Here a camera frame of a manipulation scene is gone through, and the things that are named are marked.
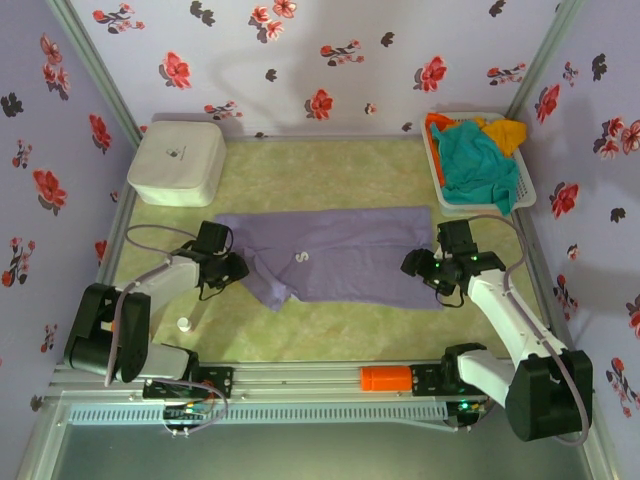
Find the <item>orange t-shirt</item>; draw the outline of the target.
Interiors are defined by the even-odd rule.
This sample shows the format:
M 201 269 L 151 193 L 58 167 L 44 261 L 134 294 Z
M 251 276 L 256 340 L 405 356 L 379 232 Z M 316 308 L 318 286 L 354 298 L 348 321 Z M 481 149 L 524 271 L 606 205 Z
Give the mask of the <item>orange t-shirt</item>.
M 425 118 L 424 127 L 427 139 L 427 151 L 431 154 L 433 164 L 440 187 L 445 185 L 445 178 L 440 164 L 440 156 L 438 153 L 438 146 L 436 139 L 433 136 L 432 128 L 435 127 L 437 131 L 442 132 L 447 128 L 454 126 L 455 122 L 449 117 L 440 113 L 428 113 Z

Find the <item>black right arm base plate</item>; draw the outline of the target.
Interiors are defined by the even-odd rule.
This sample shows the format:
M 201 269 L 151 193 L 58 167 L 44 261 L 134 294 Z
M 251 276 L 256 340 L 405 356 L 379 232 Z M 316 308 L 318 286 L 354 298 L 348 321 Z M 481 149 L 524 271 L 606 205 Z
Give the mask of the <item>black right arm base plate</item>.
M 441 363 L 420 363 L 409 366 L 412 395 L 416 397 L 448 397 L 484 395 L 480 389 L 464 383 Z

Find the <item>white plastic box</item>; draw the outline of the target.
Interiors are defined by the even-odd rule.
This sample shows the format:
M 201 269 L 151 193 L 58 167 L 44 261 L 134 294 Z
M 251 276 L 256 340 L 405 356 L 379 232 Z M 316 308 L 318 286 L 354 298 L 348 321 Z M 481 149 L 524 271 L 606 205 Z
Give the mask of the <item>white plastic box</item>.
M 127 181 L 150 205 L 205 207 L 215 197 L 226 154 L 215 124 L 157 121 L 143 134 Z

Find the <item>orange cylinder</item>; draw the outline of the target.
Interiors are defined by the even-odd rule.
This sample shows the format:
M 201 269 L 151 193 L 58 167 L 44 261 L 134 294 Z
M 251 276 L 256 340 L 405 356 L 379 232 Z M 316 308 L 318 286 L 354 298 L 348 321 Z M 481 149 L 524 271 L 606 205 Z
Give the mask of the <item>orange cylinder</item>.
M 360 368 L 360 388 L 364 392 L 411 391 L 413 376 L 408 366 L 365 366 Z

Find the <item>purple t-shirt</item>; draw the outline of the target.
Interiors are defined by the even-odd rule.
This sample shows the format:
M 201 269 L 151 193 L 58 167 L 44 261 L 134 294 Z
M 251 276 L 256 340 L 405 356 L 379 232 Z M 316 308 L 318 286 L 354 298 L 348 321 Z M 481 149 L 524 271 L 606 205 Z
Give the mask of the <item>purple t-shirt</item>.
M 419 278 L 401 270 L 411 251 L 432 245 L 427 206 L 223 213 L 215 220 L 231 229 L 233 250 L 249 268 L 243 285 L 273 311 L 291 298 L 440 308 Z

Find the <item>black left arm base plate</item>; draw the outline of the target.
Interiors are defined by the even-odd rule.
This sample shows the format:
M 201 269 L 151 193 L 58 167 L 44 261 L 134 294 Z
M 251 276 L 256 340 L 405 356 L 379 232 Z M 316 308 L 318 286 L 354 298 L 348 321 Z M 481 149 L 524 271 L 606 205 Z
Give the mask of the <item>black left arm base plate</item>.
M 219 390 L 226 399 L 231 396 L 233 388 L 234 369 L 232 367 L 217 366 L 203 367 L 201 366 L 196 372 L 189 373 L 184 381 L 195 382 Z M 179 386 L 151 380 L 143 386 L 143 398 L 146 400 L 204 400 L 213 396 L 215 393 L 203 388 L 192 386 Z

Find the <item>teal t-shirt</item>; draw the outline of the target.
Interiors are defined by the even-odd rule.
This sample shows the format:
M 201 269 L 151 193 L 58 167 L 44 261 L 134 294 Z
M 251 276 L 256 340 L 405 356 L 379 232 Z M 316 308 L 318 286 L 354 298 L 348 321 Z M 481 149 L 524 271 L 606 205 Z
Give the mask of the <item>teal t-shirt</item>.
M 430 126 L 444 178 L 443 199 L 452 205 L 493 205 L 503 216 L 517 202 L 519 166 L 473 121 L 441 131 Z

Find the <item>white perforated plastic basket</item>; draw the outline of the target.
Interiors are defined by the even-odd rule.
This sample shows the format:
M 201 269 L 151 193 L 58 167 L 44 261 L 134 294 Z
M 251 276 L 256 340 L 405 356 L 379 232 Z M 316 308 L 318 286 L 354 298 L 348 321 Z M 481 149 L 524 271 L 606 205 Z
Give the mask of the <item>white perforated plastic basket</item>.
M 475 117 L 482 117 L 488 121 L 505 119 L 503 115 L 498 113 L 493 113 L 493 112 L 445 112 L 441 114 L 452 119 L 455 122 L 455 124 L 459 124 L 464 121 L 474 120 Z M 424 127 L 425 118 L 422 120 L 421 132 L 422 132 L 422 137 L 425 144 L 426 155 L 429 162 L 431 175 L 434 182 L 435 194 L 439 202 L 439 208 L 442 214 L 448 217 L 459 217 L 459 216 L 470 215 L 472 213 L 477 213 L 477 212 L 493 213 L 493 214 L 499 213 L 499 209 L 495 205 L 491 205 L 491 204 L 471 204 L 471 203 L 452 204 L 445 200 L 443 196 L 444 186 L 443 187 L 439 186 L 434 164 L 433 164 L 433 159 L 431 157 L 431 154 L 427 151 L 428 145 L 427 145 L 426 132 Z M 516 209 L 533 206 L 537 200 L 537 195 L 536 195 L 531 177 L 525 165 L 524 159 L 519 149 L 515 151 L 515 153 L 511 156 L 511 159 L 518 165 L 518 169 L 519 169 L 519 178 L 518 178 L 518 184 L 516 188 L 516 202 L 512 208 L 512 211 L 514 211 Z

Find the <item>mustard yellow t-shirt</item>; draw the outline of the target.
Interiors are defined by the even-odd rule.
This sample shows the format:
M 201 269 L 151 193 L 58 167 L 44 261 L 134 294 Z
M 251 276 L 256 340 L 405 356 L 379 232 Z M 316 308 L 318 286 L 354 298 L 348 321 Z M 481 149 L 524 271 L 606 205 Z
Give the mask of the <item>mustard yellow t-shirt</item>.
M 474 122 L 505 157 L 511 157 L 527 139 L 527 125 L 523 122 L 509 119 L 488 121 L 482 117 L 475 117 Z

